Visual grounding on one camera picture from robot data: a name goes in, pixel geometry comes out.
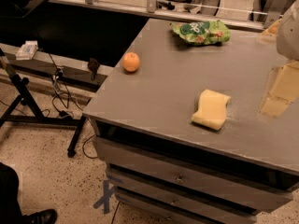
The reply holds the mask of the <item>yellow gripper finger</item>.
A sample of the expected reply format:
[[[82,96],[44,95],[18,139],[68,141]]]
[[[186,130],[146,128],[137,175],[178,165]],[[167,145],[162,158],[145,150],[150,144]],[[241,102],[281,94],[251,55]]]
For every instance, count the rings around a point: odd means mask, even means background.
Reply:
[[[275,43],[277,40],[278,28],[280,26],[281,19],[278,19],[272,23],[268,28],[260,33],[257,40],[261,43]]]
[[[299,97],[299,62],[285,63],[267,93],[261,112],[279,117]]]

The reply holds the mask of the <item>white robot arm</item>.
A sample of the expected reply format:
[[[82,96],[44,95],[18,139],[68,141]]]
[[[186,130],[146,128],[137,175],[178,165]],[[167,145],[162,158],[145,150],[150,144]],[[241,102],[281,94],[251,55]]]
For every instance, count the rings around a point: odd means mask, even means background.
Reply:
[[[265,29],[258,40],[275,43],[278,53],[288,59],[278,69],[261,109],[269,117],[278,117],[299,97],[299,0]]]

